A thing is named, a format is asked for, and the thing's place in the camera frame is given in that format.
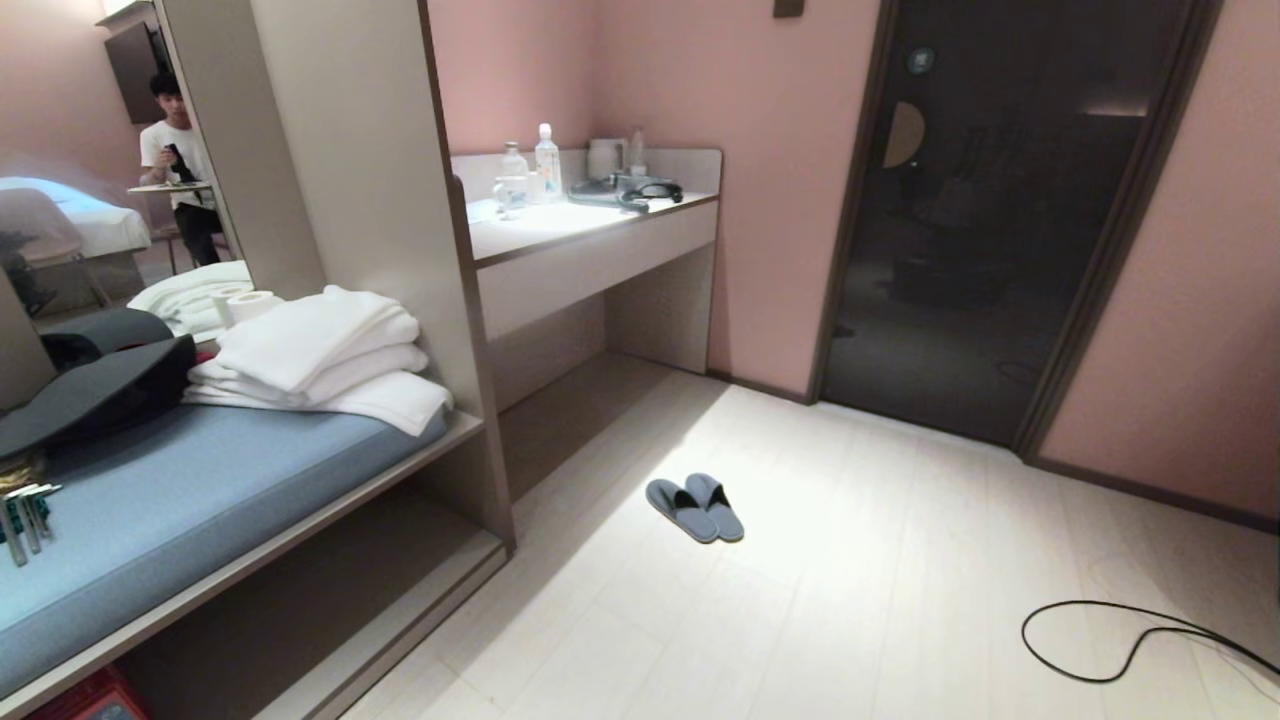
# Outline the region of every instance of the black hat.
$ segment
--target black hat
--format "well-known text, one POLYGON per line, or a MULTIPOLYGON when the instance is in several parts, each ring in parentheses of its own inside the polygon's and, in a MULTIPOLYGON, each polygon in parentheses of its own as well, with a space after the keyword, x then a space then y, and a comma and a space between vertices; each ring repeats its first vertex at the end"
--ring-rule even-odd
POLYGON ((104 355, 172 337, 164 320, 131 307, 100 310, 40 331, 40 342, 59 373, 104 355))
POLYGON ((0 418, 0 460, 145 423, 182 401, 195 364, 196 343, 182 336, 73 368, 0 418))

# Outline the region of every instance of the pink wall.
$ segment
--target pink wall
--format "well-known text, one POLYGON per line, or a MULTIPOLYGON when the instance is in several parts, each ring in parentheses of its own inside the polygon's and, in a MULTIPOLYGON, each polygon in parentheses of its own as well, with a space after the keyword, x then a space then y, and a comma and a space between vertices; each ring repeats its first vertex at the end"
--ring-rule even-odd
POLYGON ((106 59, 101 0, 0 1, 0 156, 72 161, 122 186, 138 136, 106 59))
POLYGON ((596 131, 724 150, 716 369, 806 389, 878 5, 602 0, 596 131))
POLYGON ((1226 3, 1047 457, 1276 514, 1277 31, 1275 0, 1226 3))
POLYGON ((428 0, 449 150, 561 147, 591 135, 596 0, 428 0))

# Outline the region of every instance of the kettle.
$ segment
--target kettle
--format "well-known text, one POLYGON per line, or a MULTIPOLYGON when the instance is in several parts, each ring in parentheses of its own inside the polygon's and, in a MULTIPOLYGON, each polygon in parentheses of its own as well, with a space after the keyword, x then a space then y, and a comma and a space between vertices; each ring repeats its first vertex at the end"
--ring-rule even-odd
POLYGON ((613 173, 623 173, 627 167, 627 141, 622 137, 602 137, 591 141, 586 151, 588 177, 603 179, 613 173))

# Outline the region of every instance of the white bedsheet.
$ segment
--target white bedsheet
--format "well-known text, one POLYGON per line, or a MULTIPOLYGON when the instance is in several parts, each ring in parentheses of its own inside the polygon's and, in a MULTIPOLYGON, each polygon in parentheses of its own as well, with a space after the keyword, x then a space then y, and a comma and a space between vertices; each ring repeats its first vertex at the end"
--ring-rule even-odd
POLYGON ((151 233, 147 232, 147 224, 137 210, 116 208, 110 202, 52 181, 0 178, 0 190, 13 187, 29 187, 49 196, 84 238, 81 252, 86 258, 151 246, 151 233))

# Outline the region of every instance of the wood laminate floor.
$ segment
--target wood laminate floor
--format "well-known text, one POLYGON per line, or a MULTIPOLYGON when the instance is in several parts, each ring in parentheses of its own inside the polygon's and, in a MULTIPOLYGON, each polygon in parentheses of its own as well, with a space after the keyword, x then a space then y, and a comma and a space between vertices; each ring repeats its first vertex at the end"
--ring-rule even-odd
MULTIPOLYGON (((1019 638, 1037 606, 1083 597, 1280 660, 1275 537, 617 356, 522 406, 503 420, 516 557, 348 720, 1280 716, 1280 680, 1208 644, 1157 635, 1089 685, 1019 638), (724 483, 741 543, 698 544, 645 502, 649 479, 692 471, 724 483)), ((1064 610, 1030 637, 1103 674, 1146 626, 1064 610)))

